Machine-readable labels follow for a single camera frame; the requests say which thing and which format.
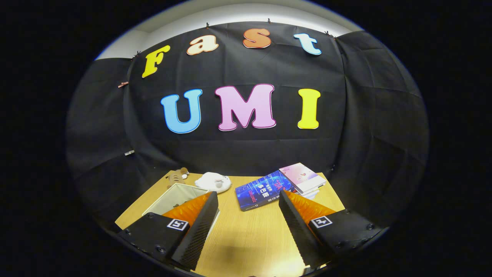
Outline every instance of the pink letter m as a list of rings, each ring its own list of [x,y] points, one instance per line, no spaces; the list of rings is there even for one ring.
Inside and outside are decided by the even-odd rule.
[[[275,87],[271,84],[257,84],[254,86],[247,102],[239,94],[234,86],[220,87],[215,94],[220,97],[222,106],[222,123],[218,128],[221,131],[232,131],[237,124],[232,121],[234,113],[243,128],[249,124],[253,112],[255,120],[252,125],[255,128],[271,128],[277,124],[272,117],[272,92]]]

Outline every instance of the stack of books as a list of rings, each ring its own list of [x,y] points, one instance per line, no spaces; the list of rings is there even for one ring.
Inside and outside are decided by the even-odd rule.
[[[273,173],[236,188],[242,211],[254,209],[277,200],[281,190],[313,199],[326,180],[301,163],[281,168]]]
[[[301,163],[284,167],[280,172],[292,183],[295,192],[305,198],[313,199],[326,180]]]

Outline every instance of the screw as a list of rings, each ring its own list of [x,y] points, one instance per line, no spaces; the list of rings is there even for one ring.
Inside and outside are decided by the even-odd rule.
[[[164,250],[164,248],[160,247],[159,245],[157,245],[155,248],[156,248],[157,251],[159,251],[161,253],[166,252],[166,250]]]

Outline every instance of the table surface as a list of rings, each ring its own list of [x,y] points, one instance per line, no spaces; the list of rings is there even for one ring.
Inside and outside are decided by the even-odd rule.
[[[173,171],[138,198],[115,223],[122,229],[142,216],[168,188]],[[201,174],[190,173],[184,184],[195,185]],[[207,277],[298,277],[304,272],[301,255],[285,222],[278,201],[241,211],[235,188],[260,176],[229,176],[231,187],[217,195],[220,214],[205,241],[194,272]],[[314,201],[334,211],[345,209],[329,182]]]

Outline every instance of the letter i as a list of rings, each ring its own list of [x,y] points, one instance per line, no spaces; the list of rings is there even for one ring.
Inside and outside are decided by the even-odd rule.
[[[313,89],[300,89],[299,95],[303,98],[303,114],[297,123],[299,129],[316,129],[319,126],[316,121],[316,107],[318,98],[321,96],[319,91]]]

